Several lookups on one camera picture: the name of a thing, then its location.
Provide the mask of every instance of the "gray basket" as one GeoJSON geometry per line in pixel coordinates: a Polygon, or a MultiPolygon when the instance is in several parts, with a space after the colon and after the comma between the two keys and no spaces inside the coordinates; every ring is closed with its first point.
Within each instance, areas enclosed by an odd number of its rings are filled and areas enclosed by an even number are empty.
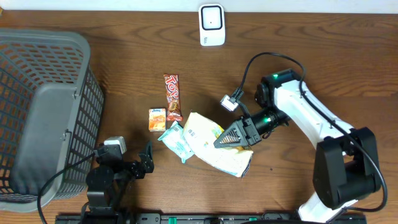
{"type": "MultiPolygon", "coordinates": [[[[78,34],[0,29],[1,210],[36,210],[44,183],[94,149],[104,96],[89,59],[78,34]]],[[[90,165],[57,178],[42,205],[78,195],[90,165]]]]}

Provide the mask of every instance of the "basket bottom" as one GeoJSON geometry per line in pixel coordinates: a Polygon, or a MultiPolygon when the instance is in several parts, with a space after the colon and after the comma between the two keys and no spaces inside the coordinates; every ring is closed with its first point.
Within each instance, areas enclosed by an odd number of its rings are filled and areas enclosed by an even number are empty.
{"type": "Polygon", "coordinates": [[[35,92],[10,173],[15,193],[37,195],[56,173],[74,91],[74,85],[46,84],[35,92]]]}

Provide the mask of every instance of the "brown wood grain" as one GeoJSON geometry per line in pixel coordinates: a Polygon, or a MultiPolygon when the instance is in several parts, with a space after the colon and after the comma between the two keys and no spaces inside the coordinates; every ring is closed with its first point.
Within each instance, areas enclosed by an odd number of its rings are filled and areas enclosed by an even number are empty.
{"type": "MultiPolygon", "coordinates": [[[[154,143],[155,171],[129,188],[124,205],[164,213],[262,213],[292,210],[311,196],[315,150],[294,123],[277,128],[253,147],[245,178],[238,179],[193,157],[186,164],[150,133],[148,109],[164,108],[164,73],[180,75],[185,123],[197,111],[223,127],[231,114],[219,105],[240,84],[249,59],[262,51],[287,54],[308,69],[307,84],[331,111],[377,137],[381,170],[389,187],[387,208],[368,223],[396,223],[398,215],[398,15],[227,13],[226,43],[201,47],[197,13],[4,11],[0,27],[67,30],[91,45],[91,67],[106,88],[99,142],[124,136],[126,160],[154,143]]],[[[243,101],[251,111],[263,75],[294,67],[263,57],[251,66],[243,101]]],[[[381,193],[358,203],[375,207],[381,193]]],[[[52,223],[78,213],[81,194],[44,208],[52,223]]],[[[0,212],[1,223],[40,223],[36,212],[0,212]]]]}

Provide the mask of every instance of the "snack package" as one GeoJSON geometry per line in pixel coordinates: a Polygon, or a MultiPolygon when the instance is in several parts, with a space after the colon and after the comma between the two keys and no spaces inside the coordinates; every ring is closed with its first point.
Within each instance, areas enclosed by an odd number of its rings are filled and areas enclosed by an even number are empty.
{"type": "Polygon", "coordinates": [[[243,177],[249,170],[253,151],[250,147],[217,149],[214,141],[224,129],[198,113],[190,113],[182,133],[183,138],[201,160],[235,177],[243,177]]]}
{"type": "Polygon", "coordinates": [[[193,156],[193,151],[182,137],[182,127],[178,122],[174,121],[172,126],[163,135],[158,138],[159,141],[171,149],[181,158],[182,163],[193,156]]]}
{"type": "Polygon", "coordinates": [[[166,109],[149,110],[149,131],[166,131],[166,109]]]}
{"type": "Polygon", "coordinates": [[[167,121],[182,121],[178,75],[165,74],[164,81],[167,90],[167,103],[169,104],[166,119],[167,121]]]}

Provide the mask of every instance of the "light blue package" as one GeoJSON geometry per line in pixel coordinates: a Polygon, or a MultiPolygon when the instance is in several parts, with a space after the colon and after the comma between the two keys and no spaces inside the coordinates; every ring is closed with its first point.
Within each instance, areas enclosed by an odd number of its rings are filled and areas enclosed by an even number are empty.
{"type": "Polygon", "coordinates": [[[181,125],[174,121],[172,126],[157,140],[163,141],[171,151],[181,158],[182,163],[185,163],[185,161],[191,158],[194,153],[186,140],[182,137],[182,130],[183,128],[181,125]]]}

